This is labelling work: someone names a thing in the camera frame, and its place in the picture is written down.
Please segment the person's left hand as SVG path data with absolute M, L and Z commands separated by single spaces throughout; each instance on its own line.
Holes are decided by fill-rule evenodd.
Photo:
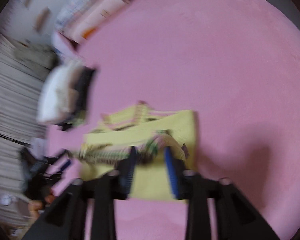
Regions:
M 45 197 L 45 200 L 42 202 L 40 200 L 31 200 L 28 204 L 28 211 L 30 213 L 31 219 L 33 221 L 37 220 L 40 216 L 40 212 L 47 206 L 50 205 L 55 200 L 55 194 L 53 191 Z

